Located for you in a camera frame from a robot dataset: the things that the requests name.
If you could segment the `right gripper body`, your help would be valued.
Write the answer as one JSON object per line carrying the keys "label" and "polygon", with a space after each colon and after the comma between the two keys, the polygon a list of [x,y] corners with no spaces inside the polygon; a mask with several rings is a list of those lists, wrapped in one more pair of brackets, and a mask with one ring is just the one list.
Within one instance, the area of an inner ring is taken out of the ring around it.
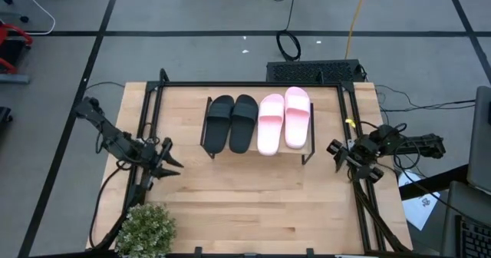
{"label": "right gripper body", "polygon": [[380,140],[367,134],[348,139],[348,163],[356,167],[373,168],[377,162]]}

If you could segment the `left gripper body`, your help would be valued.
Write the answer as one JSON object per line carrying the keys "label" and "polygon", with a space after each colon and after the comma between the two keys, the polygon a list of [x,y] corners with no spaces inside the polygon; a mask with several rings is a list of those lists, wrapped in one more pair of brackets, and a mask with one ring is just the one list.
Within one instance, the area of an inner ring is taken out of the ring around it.
{"label": "left gripper body", "polygon": [[156,145],[151,143],[145,143],[143,150],[141,151],[141,167],[143,168],[144,177],[153,177],[152,171],[157,168],[163,168],[163,143],[162,150],[158,153]]}

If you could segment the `pink slide sandal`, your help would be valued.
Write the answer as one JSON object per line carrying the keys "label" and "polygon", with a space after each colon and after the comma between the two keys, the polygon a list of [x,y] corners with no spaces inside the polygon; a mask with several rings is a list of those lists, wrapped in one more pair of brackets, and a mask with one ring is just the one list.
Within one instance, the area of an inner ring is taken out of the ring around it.
{"label": "pink slide sandal", "polygon": [[260,154],[272,156],[278,152],[284,120],[284,98],[280,94],[266,96],[259,105],[257,148]]}
{"label": "pink slide sandal", "polygon": [[307,141],[310,104],[307,92],[299,87],[285,92],[285,142],[290,148],[301,149]]}

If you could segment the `black slide sandal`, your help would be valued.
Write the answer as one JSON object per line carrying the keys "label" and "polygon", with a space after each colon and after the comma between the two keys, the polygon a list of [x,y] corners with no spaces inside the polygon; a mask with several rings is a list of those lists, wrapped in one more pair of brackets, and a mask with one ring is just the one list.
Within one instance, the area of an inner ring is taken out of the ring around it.
{"label": "black slide sandal", "polygon": [[247,94],[237,97],[229,135],[229,149],[233,153],[244,154],[249,149],[258,113],[259,106],[253,97]]}
{"label": "black slide sandal", "polygon": [[210,104],[203,142],[203,147],[208,153],[218,154],[224,149],[234,104],[230,95],[220,95]]}

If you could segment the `white paper sheet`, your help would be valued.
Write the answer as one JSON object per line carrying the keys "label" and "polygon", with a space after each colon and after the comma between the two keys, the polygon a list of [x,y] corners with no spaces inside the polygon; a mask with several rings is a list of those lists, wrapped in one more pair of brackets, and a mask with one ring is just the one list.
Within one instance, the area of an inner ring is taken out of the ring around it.
{"label": "white paper sheet", "polygon": [[[399,188],[404,185],[412,184],[414,181],[419,181],[421,178],[411,172],[401,173],[398,177]],[[418,230],[422,230],[428,221],[434,207],[438,203],[439,193],[424,194],[421,197],[403,200],[403,208],[406,219],[409,223],[415,226]]]}

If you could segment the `black floor beam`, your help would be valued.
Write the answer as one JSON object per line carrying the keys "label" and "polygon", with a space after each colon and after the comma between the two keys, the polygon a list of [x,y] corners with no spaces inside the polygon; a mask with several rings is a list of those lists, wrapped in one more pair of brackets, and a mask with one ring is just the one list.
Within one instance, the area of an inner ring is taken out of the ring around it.
{"label": "black floor beam", "polygon": [[414,199],[425,194],[449,189],[450,183],[453,181],[468,184],[468,169],[469,165],[465,164],[432,177],[424,178],[418,181],[411,181],[409,184],[403,185],[399,188],[401,199]]}

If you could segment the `potted green plant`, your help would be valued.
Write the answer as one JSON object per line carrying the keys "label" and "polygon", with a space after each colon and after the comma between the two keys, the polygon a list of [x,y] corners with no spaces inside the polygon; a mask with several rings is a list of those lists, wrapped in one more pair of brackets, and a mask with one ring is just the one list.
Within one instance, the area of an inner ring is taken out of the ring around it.
{"label": "potted green plant", "polygon": [[127,211],[115,251],[123,258],[164,258],[175,238],[176,220],[165,204],[137,204]]}

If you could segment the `black computer tower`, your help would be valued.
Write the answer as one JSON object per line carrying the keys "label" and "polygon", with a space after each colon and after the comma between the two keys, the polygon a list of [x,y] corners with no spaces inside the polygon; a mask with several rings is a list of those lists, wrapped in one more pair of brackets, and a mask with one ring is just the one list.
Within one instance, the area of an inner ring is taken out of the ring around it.
{"label": "black computer tower", "polygon": [[367,76],[357,59],[269,62],[266,69],[269,82],[363,82]]}

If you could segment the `grey desk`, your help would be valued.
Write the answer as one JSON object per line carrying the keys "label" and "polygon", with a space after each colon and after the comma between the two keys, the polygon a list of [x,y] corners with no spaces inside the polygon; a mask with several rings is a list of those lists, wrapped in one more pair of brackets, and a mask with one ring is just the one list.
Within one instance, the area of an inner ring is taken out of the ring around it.
{"label": "grey desk", "polygon": [[442,256],[457,257],[455,216],[470,217],[491,227],[491,195],[453,181],[450,184],[447,204],[458,209],[458,212],[449,207],[447,208],[440,254]]}

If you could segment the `grey flat panel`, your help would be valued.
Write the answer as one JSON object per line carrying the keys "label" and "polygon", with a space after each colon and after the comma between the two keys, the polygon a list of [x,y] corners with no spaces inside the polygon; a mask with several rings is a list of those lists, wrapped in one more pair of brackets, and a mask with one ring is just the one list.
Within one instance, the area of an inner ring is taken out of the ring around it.
{"label": "grey flat panel", "polygon": [[476,90],[468,166],[468,182],[491,194],[491,87]]}

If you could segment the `black keyboard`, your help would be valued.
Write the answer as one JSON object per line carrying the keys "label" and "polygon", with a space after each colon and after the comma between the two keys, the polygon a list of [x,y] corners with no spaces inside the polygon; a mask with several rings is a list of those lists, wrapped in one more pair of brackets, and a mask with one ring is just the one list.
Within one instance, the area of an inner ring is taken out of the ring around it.
{"label": "black keyboard", "polygon": [[456,222],[458,258],[491,258],[491,227],[480,225],[460,215]]}

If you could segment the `grey desk foot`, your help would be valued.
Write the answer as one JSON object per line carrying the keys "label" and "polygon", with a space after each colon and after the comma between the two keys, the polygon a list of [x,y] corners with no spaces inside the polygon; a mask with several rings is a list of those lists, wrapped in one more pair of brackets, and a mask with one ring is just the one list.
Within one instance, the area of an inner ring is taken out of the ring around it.
{"label": "grey desk foot", "polygon": [[30,78],[24,74],[0,74],[0,83],[29,84]]}

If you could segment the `red and black cart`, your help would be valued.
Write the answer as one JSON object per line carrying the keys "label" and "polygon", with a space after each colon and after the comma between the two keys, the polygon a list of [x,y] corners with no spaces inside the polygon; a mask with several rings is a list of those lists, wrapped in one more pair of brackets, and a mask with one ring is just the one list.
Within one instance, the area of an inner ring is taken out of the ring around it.
{"label": "red and black cart", "polygon": [[32,37],[19,27],[0,22],[0,74],[17,74],[22,52],[32,43]]}

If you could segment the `black metal rig frame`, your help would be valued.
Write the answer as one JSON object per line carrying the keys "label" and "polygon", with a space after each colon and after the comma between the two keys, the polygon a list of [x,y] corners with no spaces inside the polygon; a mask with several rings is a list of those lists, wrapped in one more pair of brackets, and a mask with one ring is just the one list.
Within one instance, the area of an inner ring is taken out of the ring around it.
{"label": "black metal rig frame", "polygon": [[305,85],[315,123],[315,153],[306,165],[301,155],[265,157],[256,146],[245,154],[225,150],[212,160],[200,147],[208,97],[248,94],[260,101],[286,90],[286,84],[264,81],[171,81],[153,119],[140,116],[144,105],[154,105],[150,83],[126,84],[114,124],[132,134],[143,125],[171,138],[172,154],[184,166],[177,169],[179,176],[156,180],[145,196],[149,203],[165,204],[176,219],[177,256],[361,254],[389,248],[355,200],[346,172],[335,171],[326,151],[332,140],[355,136],[346,118],[358,116],[364,132],[382,122],[373,84]]}

